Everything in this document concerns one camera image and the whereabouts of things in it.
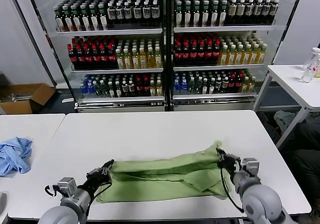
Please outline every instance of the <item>display fridge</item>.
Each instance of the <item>display fridge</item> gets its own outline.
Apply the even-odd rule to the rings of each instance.
[[[81,112],[250,109],[299,3],[14,1]]]

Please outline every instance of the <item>white table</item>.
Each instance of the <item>white table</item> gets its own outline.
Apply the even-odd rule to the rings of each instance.
[[[259,177],[281,197],[290,214],[311,207],[254,111],[196,111],[69,114],[28,176],[28,191],[17,190],[12,218],[40,218],[59,205],[44,187],[63,177],[82,184],[86,172],[106,161],[154,160],[204,150],[216,139],[225,151],[260,161]],[[240,205],[233,190],[231,196]],[[228,199],[216,196],[165,201],[98,203],[89,220],[164,220],[243,217]]]
[[[5,208],[0,213],[0,224],[7,221],[7,213],[14,202],[14,192],[17,190],[28,192],[29,184],[26,179],[33,172],[34,163],[40,157],[64,117],[64,114],[0,115],[0,142],[16,136],[33,141],[31,156],[24,159],[30,164],[31,170],[25,174],[15,172],[10,177],[0,177],[0,191],[7,196]]]
[[[301,123],[310,112],[320,111],[320,79],[314,78],[310,83],[300,81],[304,70],[302,65],[269,65],[268,73],[256,99],[253,110],[257,111],[265,96],[271,80],[277,83],[301,106],[292,123],[277,142],[278,148],[284,143],[294,127]]]

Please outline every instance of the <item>black cable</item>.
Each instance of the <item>black cable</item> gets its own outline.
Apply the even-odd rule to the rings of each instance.
[[[241,207],[238,207],[237,204],[232,200],[231,196],[229,195],[229,192],[226,188],[226,184],[225,184],[225,179],[223,178],[223,173],[222,173],[222,168],[220,168],[220,175],[221,175],[221,181],[222,181],[222,186],[224,187],[225,193],[227,195],[227,197],[229,198],[229,200],[231,201],[231,203],[241,212],[244,213],[244,210]]]
[[[88,209],[86,210],[87,212],[86,212],[86,216],[88,217],[88,215],[89,215],[89,210],[90,210],[90,206],[91,206],[91,204],[93,203],[93,201],[95,200],[95,198],[98,196],[98,195],[100,195],[100,194],[102,194],[104,191],[106,191],[110,186],[112,186],[112,183],[111,182],[108,182],[108,183],[106,183],[106,184],[109,184],[105,189],[103,189],[102,191],[100,191],[97,195],[95,195],[94,197],[93,197],[93,199],[90,201],[90,203],[89,203],[89,205],[88,205]]]

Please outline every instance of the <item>table leg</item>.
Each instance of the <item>table leg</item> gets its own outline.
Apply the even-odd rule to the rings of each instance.
[[[298,124],[304,121],[306,116],[310,113],[310,109],[307,107],[301,107],[295,118],[292,120],[288,128],[285,130],[285,132],[282,134],[281,138],[276,144],[276,147],[280,149],[281,145],[284,143],[286,138],[289,136],[289,134],[292,132],[294,127]]]
[[[254,102],[254,105],[253,105],[253,108],[252,108],[253,111],[255,111],[255,112],[258,111],[258,109],[260,107],[260,104],[261,104],[261,101],[262,101],[263,97],[265,96],[265,94],[267,92],[267,89],[268,89],[268,87],[270,85],[271,80],[272,80],[272,77],[270,75],[270,72],[268,72],[266,77],[265,77],[265,79],[264,79],[262,87],[260,89],[260,92],[258,93],[258,97]]]

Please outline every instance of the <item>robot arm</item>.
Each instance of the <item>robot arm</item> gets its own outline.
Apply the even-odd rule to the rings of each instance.
[[[257,160],[247,158],[241,162],[239,157],[226,154],[219,148],[217,153],[218,167],[225,168],[230,174],[236,193],[240,195],[243,211],[254,224],[297,224],[283,208],[279,195],[270,187],[261,184],[257,177]]]

